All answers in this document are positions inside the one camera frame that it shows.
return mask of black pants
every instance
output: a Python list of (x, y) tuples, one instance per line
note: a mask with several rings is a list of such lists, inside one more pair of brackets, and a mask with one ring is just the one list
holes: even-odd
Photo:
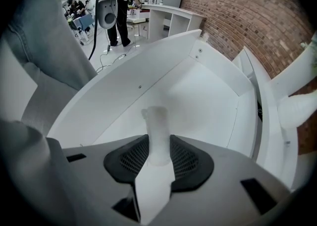
[[(130, 43), (130, 40), (128, 39), (127, 11), (128, 1), (118, 0), (118, 16), (116, 23), (123, 46), (127, 46)], [(115, 28), (115, 25), (111, 29), (108, 29), (108, 36), (110, 39), (110, 45), (116, 45), (117, 30)]]

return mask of black mesh grille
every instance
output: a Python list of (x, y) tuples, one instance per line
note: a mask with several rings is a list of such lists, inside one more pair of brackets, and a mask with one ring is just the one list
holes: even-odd
[(173, 141), (170, 143), (170, 156), (173, 162), (175, 179), (186, 176), (198, 167), (198, 157)]
[(120, 156), (120, 164), (137, 176), (149, 156), (149, 142), (143, 140)]

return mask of brick wall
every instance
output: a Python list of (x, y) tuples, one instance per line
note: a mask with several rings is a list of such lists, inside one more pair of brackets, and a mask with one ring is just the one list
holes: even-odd
[[(303, 51), (314, 30), (297, 0), (182, 0), (181, 8), (203, 15), (209, 43), (229, 59), (247, 46), (271, 78)], [(299, 93), (317, 88), (314, 81)], [(299, 154), (317, 149), (317, 115), (298, 128)]]

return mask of black rectangular slot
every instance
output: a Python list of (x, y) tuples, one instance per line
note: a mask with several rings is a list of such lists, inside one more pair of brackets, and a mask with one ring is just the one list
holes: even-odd
[(242, 180), (241, 184), (247, 191), (261, 215), (264, 215), (276, 205), (276, 201), (255, 178)]
[(77, 161), (77, 160), (81, 160), (81, 159), (83, 159), (85, 157), (86, 156), (84, 154), (78, 154), (78, 155), (73, 155), (73, 156), (69, 156), (69, 157), (66, 157), (66, 158), (71, 163), (71, 162), (74, 162), (74, 161)]

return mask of jeans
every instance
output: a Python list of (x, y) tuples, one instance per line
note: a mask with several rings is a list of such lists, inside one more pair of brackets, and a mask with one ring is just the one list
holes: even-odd
[(97, 74), (68, 26), (61, 0), (24, 0), (3, 36), (38, 85), (22, 122), (46, 135), (70, 99)]
[[(130, 43), (130, 40), (128, 39), (127, 11), (128, 1), (118, 0), (118, 16), (116, 24), (123, 46), (127, 46)], [(115, 25), (111, 29), (108, 29), (107, 32), (110, 39), (110, 45), (115, 46), (117, 41), (117, 30)]]

